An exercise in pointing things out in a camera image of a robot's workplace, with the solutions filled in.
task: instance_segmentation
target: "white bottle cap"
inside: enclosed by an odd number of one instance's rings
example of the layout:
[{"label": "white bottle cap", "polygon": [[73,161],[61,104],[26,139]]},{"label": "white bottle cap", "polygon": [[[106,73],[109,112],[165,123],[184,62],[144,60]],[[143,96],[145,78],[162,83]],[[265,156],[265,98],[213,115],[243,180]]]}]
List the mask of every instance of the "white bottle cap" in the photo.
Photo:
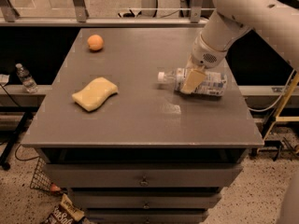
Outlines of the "white bottle cap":
[{"label": "white bottle cap", "polygon": [[158,73],[158,81],[159,81],[160,83],[165,82],[165,80],[164,80],[164,75],[165,75],[165,72],[159,72],[159,73]]},{"label": "white bottle cap", "polygon": [[22,68],[21,63],[17,63],[17,64],[16,64],[16,67],[17,67],[18,69]]}]

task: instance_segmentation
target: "desk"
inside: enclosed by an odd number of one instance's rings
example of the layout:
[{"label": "desk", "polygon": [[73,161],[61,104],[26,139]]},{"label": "desk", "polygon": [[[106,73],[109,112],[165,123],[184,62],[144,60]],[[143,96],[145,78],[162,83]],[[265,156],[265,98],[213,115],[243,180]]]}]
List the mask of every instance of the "desk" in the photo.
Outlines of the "desk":
[{"label": "desk", "polygon": [[[157,84],[183,67],[199,28],[81,29],[22,140],[87,217],[103,223],[198,223],[263,139],[234,82],[221,99]],[[90,52],[87,38],[105,47]],[[71,94],[96,77],[119,87],[92,113]]]}]

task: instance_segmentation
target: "yellow sponge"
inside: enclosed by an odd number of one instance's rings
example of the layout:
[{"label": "yellow sponge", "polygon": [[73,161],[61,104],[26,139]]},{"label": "yellow sponge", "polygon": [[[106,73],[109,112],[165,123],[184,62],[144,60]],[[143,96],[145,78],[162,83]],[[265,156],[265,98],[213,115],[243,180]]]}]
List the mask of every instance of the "yellow sponge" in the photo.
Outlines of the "yellow sponge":
[{"label": "yellow sponge", "polygon": [[73,100],[87,111],[97,109],[118,87],[109,80],[99,77],[90,82],[83,90],[73,93]]}]

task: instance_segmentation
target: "drawer handle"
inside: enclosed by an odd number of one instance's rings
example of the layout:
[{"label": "drawer handle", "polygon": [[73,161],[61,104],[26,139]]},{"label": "drawer handle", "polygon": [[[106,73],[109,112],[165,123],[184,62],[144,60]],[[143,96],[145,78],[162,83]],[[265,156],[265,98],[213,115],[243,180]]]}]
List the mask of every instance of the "drawer handle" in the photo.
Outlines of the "drawer handle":
[{"label": "drawer handle", "polygon": [[144,205],[143,205],[143,209],[146,209],[146,210],[150,209],[149,204],[148,204],[148,203],[144,203]]},{"label": "drawer handle", "polygon": [[140,186],[147,187],[149,185],[149,182],[147,181],[146,177],[142,178],[142,181],[140,181]]}]

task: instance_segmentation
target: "water bottle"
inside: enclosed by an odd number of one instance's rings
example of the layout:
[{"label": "water bottle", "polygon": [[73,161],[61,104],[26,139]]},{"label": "water bottle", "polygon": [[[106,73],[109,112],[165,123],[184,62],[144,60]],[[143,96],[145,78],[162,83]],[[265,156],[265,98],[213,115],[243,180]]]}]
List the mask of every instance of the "water bottle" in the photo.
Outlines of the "water bottle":
[{"label": "water bottle", "polygon": [[[171,72],[159,72],[158,81],[160,83],[174,83],[175,91],[180,91],[184,79],[187,76],[187,69],[178,68]],[[212,96],[223,96],[227,86],[227,76],[219,72],[206,71],[205,80],[194,90],[193,93]]]},{"label": "water bottle", "polygon": [[27,70],[26,67],[22,66],[21,63],[16,64],[17,67],[17,75],[23,84],[24,88],[29,93],[37,92],[37,85],[35,80],[32,78],[30,72]]}]

